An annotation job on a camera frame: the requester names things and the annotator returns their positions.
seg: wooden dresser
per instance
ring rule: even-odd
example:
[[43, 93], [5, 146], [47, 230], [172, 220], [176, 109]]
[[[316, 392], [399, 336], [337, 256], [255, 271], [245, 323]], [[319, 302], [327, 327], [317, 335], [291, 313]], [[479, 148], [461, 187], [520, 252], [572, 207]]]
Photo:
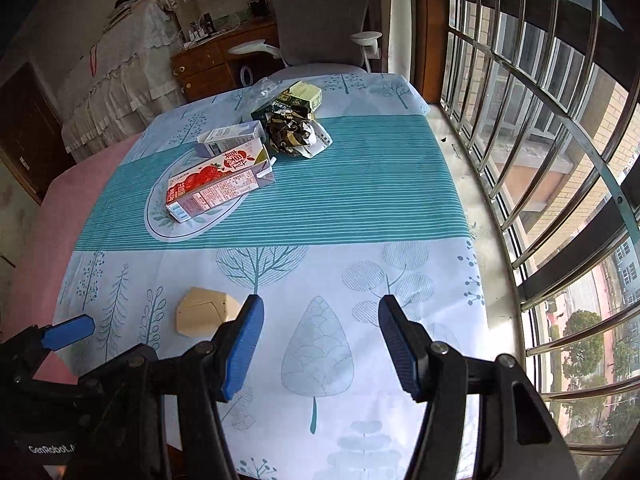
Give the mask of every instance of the wooden dresser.
[[189, 50], [181, 50], [172, 57], [174, 76], [180, 82], [187, 101], [227, 92], [242, 86], [240, 69], [248, 66], [254, 82], [284, 68], [281, 60], [266, 52], [233, 56], [228, 50], [246, 41], [266, 40], [280, 46], [278, 28], [273, 18], [243, 23], [240, 27]]

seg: beige foam block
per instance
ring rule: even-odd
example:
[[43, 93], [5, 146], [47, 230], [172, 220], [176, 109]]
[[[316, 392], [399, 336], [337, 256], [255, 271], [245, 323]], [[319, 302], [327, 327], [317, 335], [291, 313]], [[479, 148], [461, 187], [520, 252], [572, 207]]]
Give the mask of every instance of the beige foam block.
[[175, 329], [188, 337], [211, 338], [225, 321], [232, 321], [242, 305], [216, 290], [192, 286], [175, 311]]

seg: pink blanket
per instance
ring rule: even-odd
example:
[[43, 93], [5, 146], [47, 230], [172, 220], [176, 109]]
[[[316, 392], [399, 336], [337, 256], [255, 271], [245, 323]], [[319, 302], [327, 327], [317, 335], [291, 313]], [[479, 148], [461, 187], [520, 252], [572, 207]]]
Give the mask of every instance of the pink blanket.
[[[84, 223], [120, 161], [139, 136], [108, 147], [65, 171], [49, 186], [31, 237], [14, 271], [8, 313], [2, 320], [4, 338], [27, 326], [51, 324], [66, 265]], [[53, 352], [36, 378], [75, 383]]]

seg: chair armrest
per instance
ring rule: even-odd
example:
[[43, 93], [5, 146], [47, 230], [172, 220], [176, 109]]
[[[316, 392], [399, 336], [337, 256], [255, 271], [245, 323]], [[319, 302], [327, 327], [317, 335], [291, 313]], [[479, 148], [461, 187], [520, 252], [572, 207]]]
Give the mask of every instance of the chair armrest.
[[239, 45], [233, 46], [228, 50], [229, 54], [242, 56], [243, 54], [251, 54], [252, 52], [266, 52], [271, 54], [274, 59], [282, 59], [280, 49], [277, 46], [271, 46], [264, 43], [264, 40], [247, 41]]
[[380, 59], [380, 49], [378, 48], [378, 38], [380, 37], [382, 37], [382, 33], [374, 31], [358, 32], [349, 36], [353, 43], [362, 47], [364, 55], [369, 59]]

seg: blue gripper pad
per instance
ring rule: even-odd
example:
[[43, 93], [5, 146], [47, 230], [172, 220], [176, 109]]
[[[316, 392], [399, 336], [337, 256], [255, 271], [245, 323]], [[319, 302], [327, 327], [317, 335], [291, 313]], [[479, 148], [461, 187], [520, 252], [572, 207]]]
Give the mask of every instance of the blue gripper pad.
[[69, 319], [50, 328], [45, 329], [42, 336], [42, 346], [49, 350], [60, 350], [65, 346], [89, 337], [95, 330], [95, 323], [91, 316], [82, 316]]
[[378, 322], [386, 348], [391, 355], [402, 389], [413, 400], [422, 397], [418, 361], [427, 358], [426, 349], [417, 341], [412, 323], [393, 296], [383, 296], [378, 303]]
[[234, 394], [242, 388], [246, 372], [254, 356], [255, 346], [258, 344], [264, 323], [262, 299], [256, 295], [249, 296], [234, 323], [242, 323], [242, 326], [226, 359], [226, 377], [221, 388], [222, 395], [226, 400], [231, 400]]

